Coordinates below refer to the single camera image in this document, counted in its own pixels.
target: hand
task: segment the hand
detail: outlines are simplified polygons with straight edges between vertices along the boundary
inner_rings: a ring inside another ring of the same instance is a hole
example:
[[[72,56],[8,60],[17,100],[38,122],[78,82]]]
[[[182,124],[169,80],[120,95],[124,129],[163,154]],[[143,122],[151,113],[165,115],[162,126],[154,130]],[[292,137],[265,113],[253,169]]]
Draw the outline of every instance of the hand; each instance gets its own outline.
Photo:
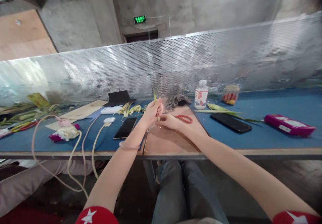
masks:
[[[158,116],[163,112],[162,99],[157,99],[157,102],[150,102],[147,106],[145,113],[143,114],[142,120],[145,121],[148,125],[151,125]]]
[[[157,126],[165,126],[173,130],[179,130],[182,125],[182,122],[170,114],[162,114],[160,116],[160,121],[156,122]]]

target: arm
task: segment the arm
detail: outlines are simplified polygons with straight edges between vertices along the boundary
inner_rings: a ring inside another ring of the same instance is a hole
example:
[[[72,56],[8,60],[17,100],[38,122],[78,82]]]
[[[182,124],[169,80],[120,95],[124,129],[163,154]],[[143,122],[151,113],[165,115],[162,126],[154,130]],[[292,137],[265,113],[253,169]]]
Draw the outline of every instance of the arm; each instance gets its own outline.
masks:
[[[227,145],[197,132],[170,114],[162,115],[161,122],[156,125],[177,130],[188,137],[211,162],[244,187],[271,220],[282,211],[319,216],[278,179]]]
[[[140,145],[148,126],[156,120],[157,115],[160,115],[162,111],[161,99],[156,104],[151,102],[141,120],[125,140],[125,144],[129,146]],[[137,149],[118,148],[96,181],[84,209],[91,206],[101,206],[107,208],[112,213],[114,212],[118,193],[137,152]]]

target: bottle label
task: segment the bottle label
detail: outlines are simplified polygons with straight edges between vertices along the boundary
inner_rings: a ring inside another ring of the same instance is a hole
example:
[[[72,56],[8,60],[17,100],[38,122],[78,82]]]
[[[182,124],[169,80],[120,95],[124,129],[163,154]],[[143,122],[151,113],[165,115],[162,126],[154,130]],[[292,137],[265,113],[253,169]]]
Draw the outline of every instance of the bottle label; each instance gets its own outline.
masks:
[[[195,105],[206,106],[207,104],[208,91],[198,91],[195,93]]]

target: perforated metal panel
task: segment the perforated metal panel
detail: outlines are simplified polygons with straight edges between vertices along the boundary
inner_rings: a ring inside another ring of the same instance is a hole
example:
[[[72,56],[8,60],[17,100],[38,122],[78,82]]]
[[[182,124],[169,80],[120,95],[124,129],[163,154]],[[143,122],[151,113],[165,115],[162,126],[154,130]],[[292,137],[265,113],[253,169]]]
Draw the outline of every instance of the perforated metal panel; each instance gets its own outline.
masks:
[[[322,13],[227,30],[0,62],[0,105],[40,92],[51,102],[242,91],[322,83]]]

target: table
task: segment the table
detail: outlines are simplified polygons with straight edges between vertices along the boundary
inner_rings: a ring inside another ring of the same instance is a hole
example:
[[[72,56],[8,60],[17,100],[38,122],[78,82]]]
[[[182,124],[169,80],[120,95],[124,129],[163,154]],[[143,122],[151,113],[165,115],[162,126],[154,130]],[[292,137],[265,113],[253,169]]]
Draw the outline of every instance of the table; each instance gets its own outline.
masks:
[[[235,106],[227,106],[231,110],[243,112],[246,118],[256,120],[262,119],[267,114],[282,114],[289,118],[317,127],[314,133],[308,138],[287,135],[280,130],[265,123],[252,124],[252,131],[239,135],[228,128],[220,125],[209,118],[209,114],[195,113],[204,129],[211,137],[236,149],[243,155],[251,159],[275,158],[275,159],[297,159],[313,160],[322,159],[322,89],[284,89],[261,92],[246,92],[239,95]],[[209,102],[223,104],[218,101],[218,97],[210,96]],[[121,115],[114,115],[116,121],[108,128],[104,128],[98,139],[95,159],[110,159],[118,148],[120,140],[113,140],[113,136],[121,125]],[[103,120],[108,117],[100,116],[93,124],[92,129],[85,141],[85,155],[91,158],[92,145],[96,134],[102,126]],[[35,151],[39,159],[68,159],[76,139],[69,142],[58,142],[53,144],[48,135],[53,133],[45,127],[49,121],[39,127]],[[89,120],[77,121],[83,133],[90,125]],[[6,159],[31,159],[31,137],[33,129],[18,132],[0,139],[0,158]],[[196,149],[196,151],[186,151],[188,145],[181,146],[183,151],[167,153],[154,152],[153,149],[145,151],[141,147],[138,151],[137,159],[143,160],[151,190],[155,190],[155,176],[151,160],[203,160],[206,157]],[[81,145],[75,152],[75,158],[81,158]]]

